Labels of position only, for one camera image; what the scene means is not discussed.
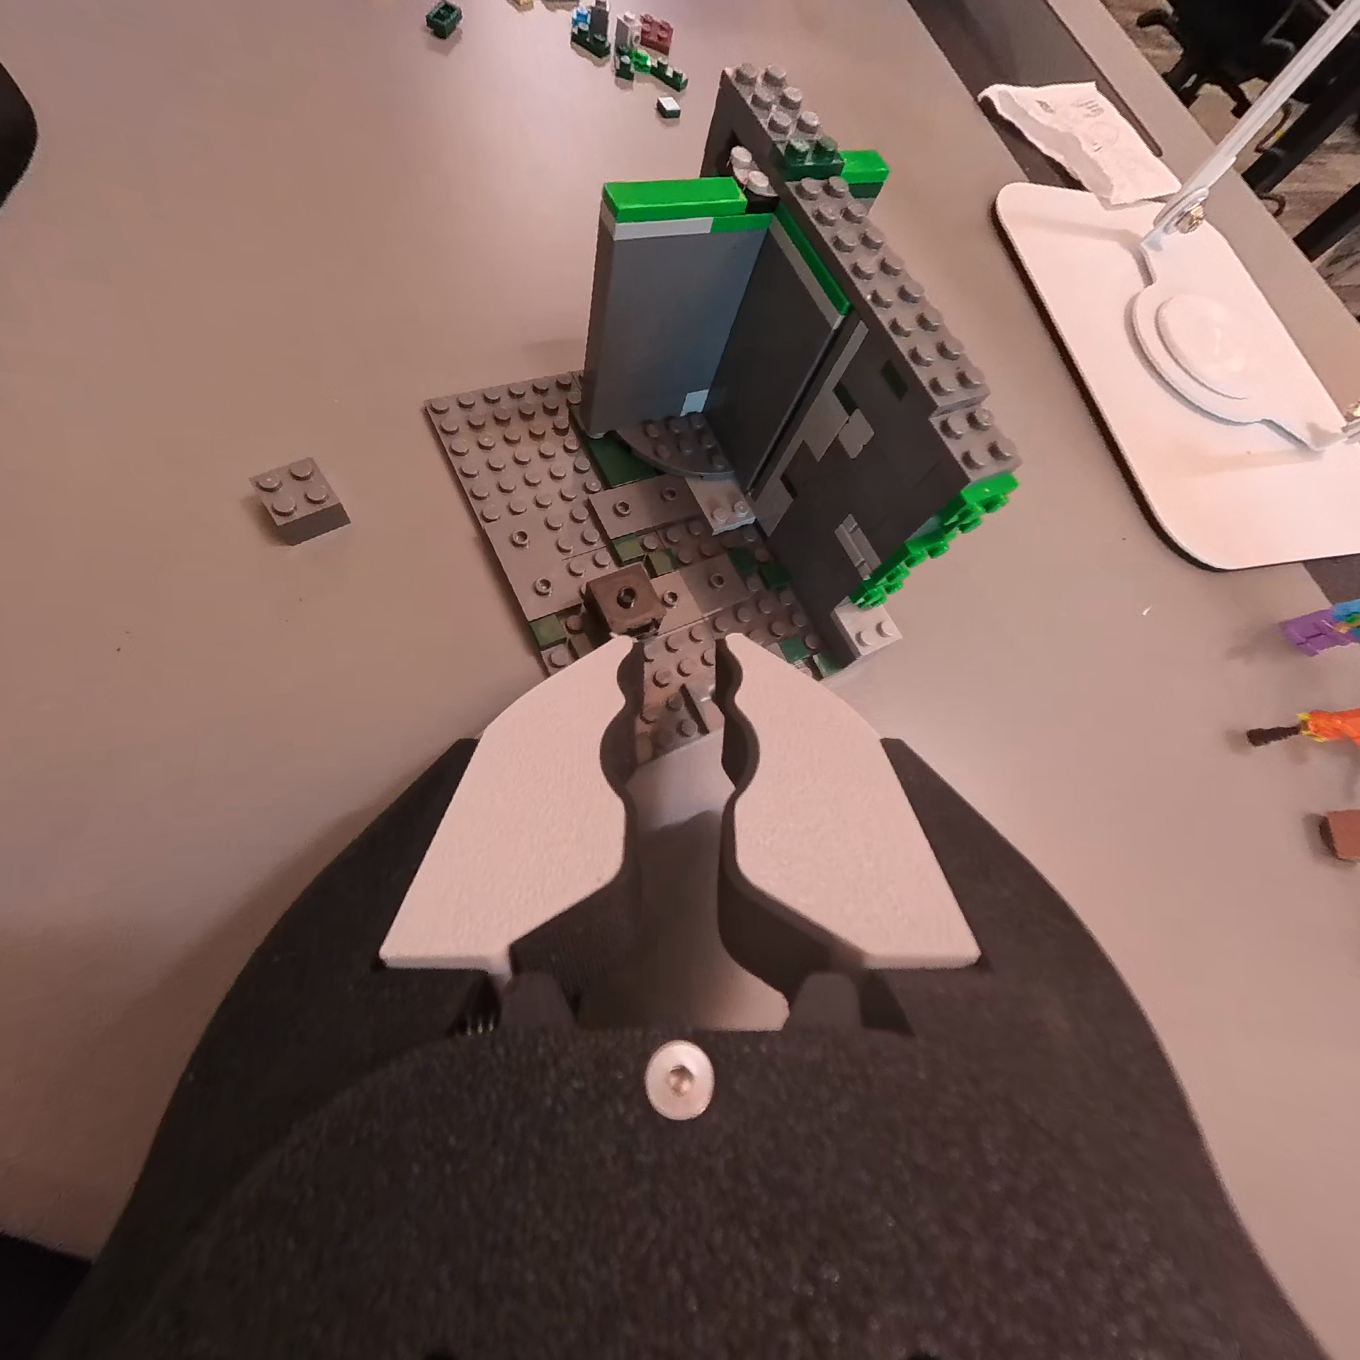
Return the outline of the grey square toy brick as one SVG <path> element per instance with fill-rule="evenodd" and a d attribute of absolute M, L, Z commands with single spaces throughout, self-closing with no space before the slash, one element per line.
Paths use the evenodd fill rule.
<path fill-rule="evenodd" d="M 313 458 L 299 458 L 249 479 L 249 485 L 286 546 L 350 525 L 350 511 Z"/>

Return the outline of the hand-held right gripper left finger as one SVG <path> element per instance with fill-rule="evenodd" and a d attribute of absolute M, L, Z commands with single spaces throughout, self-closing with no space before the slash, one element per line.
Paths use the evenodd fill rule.
<path fill-rule="evenodd" d="M 554 975 L 570 1003 L 637 940 L 640 646 L 613 637 L 480 738 L 379 957 Z"/>

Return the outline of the grey green toy brick model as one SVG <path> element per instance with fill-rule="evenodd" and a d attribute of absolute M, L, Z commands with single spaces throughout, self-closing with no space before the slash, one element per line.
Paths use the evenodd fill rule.
<path fill-rule="evenodd" d="M 892 646 L 891 595 L 1017 491 L 887 177 L 726 66 L 696 177 L 603 185 L 582 369 L 425 402 L 541 669 L 646 634 L 639 761 L 721 727 L 724 635 L 814 680 Z"/>

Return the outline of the green zombie minifigure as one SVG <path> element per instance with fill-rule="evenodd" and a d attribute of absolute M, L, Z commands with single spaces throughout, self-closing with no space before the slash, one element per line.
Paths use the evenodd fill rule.
<path fill-rule="evenodd" d="M 1360 599 L 1330 603 L 1321 611 L 1282 620 L 1279 631 L 1305 654 L 1358 646 L 1358 606 Z"/>

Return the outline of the black office chair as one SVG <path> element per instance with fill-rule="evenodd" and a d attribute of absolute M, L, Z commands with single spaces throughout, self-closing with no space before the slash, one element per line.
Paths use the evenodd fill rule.
<path fill-rule="evenodd" d="M 1139 13 L 1140 30 L 1162 28 L 1181 51 L 1165 85 L 1185 105 L 1203 88 L 1218 88 L 1235 118 L 1250 110 L 1243 82 L 1275 78 L 1296 56 L 1296 42 L 1276 34 L 1296 3 L 1165 3 Z"/>

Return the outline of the grey desk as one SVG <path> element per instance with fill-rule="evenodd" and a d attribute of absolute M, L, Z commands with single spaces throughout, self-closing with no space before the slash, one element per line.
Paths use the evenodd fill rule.
<path fill-rule="evenodd" d="M 578 365 L 609 177 L 699 169 L 778 62 L 891 162 L 880 221 L 992 383 L 1009 508 L 843 694 L 1081 912 L 1258 1248 L 1358 1357 L 1358 703 L 1298 566 L 1148 526 L 992 229 L 1016 173 L 909 3 L 660 3 L 683 121 L 544 4 L 2 3 L 40 149 L 2 206 L 2 1226 L 93 1254 L 194 1041 L 299 890 L 538 677 L 422 402 Z M 249 479 L 350 525 L 286 546 Z"/>

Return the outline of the pile of small loose bricks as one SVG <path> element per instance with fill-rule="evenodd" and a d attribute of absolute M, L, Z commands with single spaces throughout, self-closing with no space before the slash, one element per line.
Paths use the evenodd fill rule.
<path fill-rule="evenodd" d="M 689 77 L 670 62 L 674 26 L 651 12 L 616 8 L 613 3 L 573 3 L 570 42 L 594 62 L 609 62 L 617 82 L 644 77 L 667 88 L 654 108 L 661 121 L 683 115 L 680 93 Z"/>

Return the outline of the orange minifigure with sword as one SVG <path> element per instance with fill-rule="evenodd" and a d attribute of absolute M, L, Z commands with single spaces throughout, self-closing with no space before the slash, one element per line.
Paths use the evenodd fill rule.
<path fill-rule="evenodd" d="M 1346 740 L 1358 747 L 1358 708 L 1349 709 L 1308 709 L 1301 711 L 1294 723 L 1269 727 L 1269 729 L 1250 729 L 1247 740 L 1251 747 L 1265 747 L 1279 740 L 1289 740 L 1296 736 L 1316 740 L 1316 743 L 1336 743 Z"/>

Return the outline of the white printed paper bag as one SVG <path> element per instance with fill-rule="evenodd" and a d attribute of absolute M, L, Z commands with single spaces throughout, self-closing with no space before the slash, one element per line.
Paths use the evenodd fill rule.
<path fill-rule="evenodd" d="M 1181 186 L 1092 81 L 1043 88 L 995 82 L 978 102 L 991 104 L 1107 207 L 1165 198 Z"/>

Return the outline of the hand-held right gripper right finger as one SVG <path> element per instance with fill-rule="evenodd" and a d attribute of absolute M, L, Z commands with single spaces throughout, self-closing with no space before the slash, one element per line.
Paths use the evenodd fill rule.
<path fill-rule="evenodd" d="M 978 943 L 889 751 L 852 705 L 748 635 L 717 654 L 720 935 L 794 999 L 808 975 L 958 969 Z"/>

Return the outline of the white book stand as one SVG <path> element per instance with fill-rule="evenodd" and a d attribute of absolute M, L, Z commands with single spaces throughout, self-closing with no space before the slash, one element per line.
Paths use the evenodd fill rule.
<path fill-rule="evenodd" d="M 1340 4 L 1168 204 L 1033 183 L 995 200 L 1150 517 L 1210 569 L 1358 552 L 1358 415 L 1203 221 L 1215 183 L 1356 22 L 1358 3 Z"/>

